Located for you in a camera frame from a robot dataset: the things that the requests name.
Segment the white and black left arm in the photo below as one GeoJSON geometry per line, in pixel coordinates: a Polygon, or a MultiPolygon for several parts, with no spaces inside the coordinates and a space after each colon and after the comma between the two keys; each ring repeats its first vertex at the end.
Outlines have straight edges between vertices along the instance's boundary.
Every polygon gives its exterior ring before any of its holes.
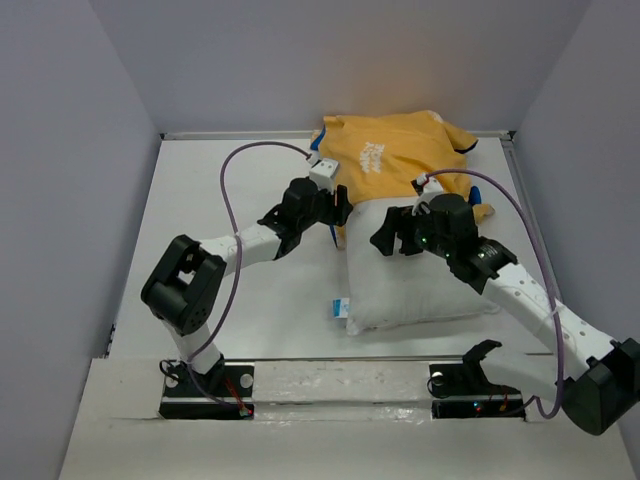
{"type": "Polygon", "coordinates": [[[141,301],[171,333],[195,392],[215,392],[224,377],[225,359],[207,328],[222,281],[257,263],[279,260],[317,223],[343,226],[353,206],[348,189],[320,188],[311,178],[295,178],[282,200],[256,224],[233,236],[208,242],[175,237],[141,290],[141,301]]]}

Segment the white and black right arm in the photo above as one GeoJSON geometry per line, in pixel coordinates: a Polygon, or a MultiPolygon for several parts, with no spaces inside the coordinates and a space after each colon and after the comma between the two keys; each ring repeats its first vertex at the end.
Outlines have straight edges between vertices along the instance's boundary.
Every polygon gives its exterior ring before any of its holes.
{"type": "Polygon", "coordinates": [[[556,357],[550,372],[509,357],[497,341],[468,351],[462,384],[492,384],[558,401],[584,432],[599,436],[639,402],[639,343],[619,341],[581,319],[546,292],[500,242],[479,234],[470,205],[457,194],[433,195],[417,206],[390,207],[371,244],[384,256],[428,252],[453,276],[515,318],[556,357]]]}

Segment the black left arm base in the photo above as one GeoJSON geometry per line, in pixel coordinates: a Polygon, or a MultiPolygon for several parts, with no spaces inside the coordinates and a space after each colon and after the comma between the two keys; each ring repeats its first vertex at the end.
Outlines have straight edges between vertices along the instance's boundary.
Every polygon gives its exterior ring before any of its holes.
{"type": "Polygon", "coordinates": [[[190,373],[180,360],[161,360],[158,415],[166,420],[252,420],[255,364],[225,361],[212,373],[190,373]]]}

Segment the white pillow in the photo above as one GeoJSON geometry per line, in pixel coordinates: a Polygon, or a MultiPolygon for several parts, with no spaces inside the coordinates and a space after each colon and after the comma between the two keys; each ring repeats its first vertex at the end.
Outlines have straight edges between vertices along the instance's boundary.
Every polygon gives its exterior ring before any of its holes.
{"type": "Polygon", "coordinates": [[[428,252],[382,255],[370,237],[382,226],[387,209],[404,198],[371,200],[354,207],[346,224],[349,312],[346,330],[359,335],[428,322],[493,315],[500,308],[457,280],[446,262],[428,252]]]}

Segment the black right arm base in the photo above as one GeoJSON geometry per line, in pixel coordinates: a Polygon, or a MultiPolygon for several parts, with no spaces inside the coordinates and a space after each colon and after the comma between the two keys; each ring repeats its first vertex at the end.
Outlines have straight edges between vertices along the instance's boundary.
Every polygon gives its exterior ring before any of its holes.
{"type": "Polygon", "coordinates": [[[501,347],[498,341],[484,340],[458,362],[429,366],[426,388],[432,397],[434,419],[526,419],[521,392],[490,383],[482,369],[481,362],[501,347]]]}

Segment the yellow pillowcase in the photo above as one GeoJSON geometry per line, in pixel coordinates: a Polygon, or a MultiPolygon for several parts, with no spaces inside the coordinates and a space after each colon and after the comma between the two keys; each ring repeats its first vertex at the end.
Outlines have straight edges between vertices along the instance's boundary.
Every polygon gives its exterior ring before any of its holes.
{"type": "Polygon", "coordinates": [[[337,182],[347,187],[349,202],[412,197],[419,175],[446,169],[437,180],[447,193],[472,197],[466,154],[477,145],[472,133],[423,110],[380,117],[326,116],[313,133],[310,149],[337,161],[337,182]]]}

